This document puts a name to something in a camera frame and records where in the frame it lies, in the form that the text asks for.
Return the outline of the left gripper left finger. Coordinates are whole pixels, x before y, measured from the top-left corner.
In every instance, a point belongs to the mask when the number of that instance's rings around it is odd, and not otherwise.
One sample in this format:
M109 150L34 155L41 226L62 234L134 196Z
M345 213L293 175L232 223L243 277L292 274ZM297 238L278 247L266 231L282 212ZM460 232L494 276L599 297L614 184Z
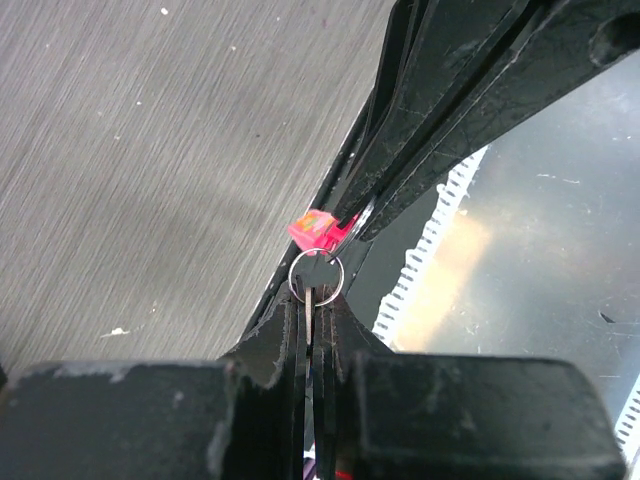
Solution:
M5 479L298 479L305 310L282 288L215 361L37 365L1 402Z

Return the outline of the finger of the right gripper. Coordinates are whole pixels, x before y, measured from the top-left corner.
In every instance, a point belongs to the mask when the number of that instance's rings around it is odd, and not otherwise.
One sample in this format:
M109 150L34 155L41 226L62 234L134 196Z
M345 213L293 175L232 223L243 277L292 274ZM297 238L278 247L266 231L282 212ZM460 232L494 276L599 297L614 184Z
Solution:
M390 11L375 84L360 113L357 165L389 110L429 2L397 1ZM361 210L367 219L360 240L374 239L469 155L639 48L635 1L526 2L399 180Z
M526 1L428 3L389 110L333 210L336 218L352 218L399 180L527 5Z

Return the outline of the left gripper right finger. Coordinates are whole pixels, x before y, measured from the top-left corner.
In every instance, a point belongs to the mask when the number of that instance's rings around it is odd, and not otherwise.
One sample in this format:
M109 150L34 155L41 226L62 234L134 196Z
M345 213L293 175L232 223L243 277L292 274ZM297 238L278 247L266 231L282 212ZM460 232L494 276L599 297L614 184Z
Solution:
M321 479L624 479L588 378L551 358L391 351L346 300L313 311Z

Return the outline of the silver keyring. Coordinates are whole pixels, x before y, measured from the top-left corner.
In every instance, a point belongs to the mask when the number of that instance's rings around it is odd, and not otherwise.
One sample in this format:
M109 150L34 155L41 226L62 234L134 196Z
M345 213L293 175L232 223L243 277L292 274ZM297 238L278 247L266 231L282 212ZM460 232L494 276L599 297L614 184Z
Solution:
M342 260L326 248L314 247L298 253L287 272L293 298L316 308L328 306L341 294L346 280Z

